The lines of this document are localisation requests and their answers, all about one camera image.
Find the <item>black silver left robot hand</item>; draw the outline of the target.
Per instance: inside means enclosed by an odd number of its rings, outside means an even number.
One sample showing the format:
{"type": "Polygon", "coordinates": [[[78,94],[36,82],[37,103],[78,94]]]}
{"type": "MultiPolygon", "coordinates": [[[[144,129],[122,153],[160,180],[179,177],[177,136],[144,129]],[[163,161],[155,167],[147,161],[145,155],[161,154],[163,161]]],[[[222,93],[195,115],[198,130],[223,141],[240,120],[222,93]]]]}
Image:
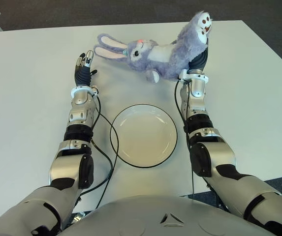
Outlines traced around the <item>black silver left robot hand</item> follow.
{"type": "Polygon", "coordinates": [[[77,86],[90,86],[92,75],[97,73],[96,69],[91,71],[93,57],[94,53],[92,50],[88,50],[78,57],[74,71],[74,80],[77,86]]]}

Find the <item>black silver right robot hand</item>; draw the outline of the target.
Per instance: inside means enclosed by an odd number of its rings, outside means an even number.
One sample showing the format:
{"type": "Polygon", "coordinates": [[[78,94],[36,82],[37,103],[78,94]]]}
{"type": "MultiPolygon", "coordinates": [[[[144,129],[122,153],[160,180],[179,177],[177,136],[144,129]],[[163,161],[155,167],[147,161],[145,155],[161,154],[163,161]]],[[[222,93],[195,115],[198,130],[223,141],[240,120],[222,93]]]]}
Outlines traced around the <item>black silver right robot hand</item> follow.
{"type": "Polygon", "coordinates": [[[208,48],[206,48],[202,53],[197,55],[194,59],[192,59],[188,63],[188,70],[192,71],[199,69],[203,71],[207,63],[207,60],[208,60],[208,48]]]}

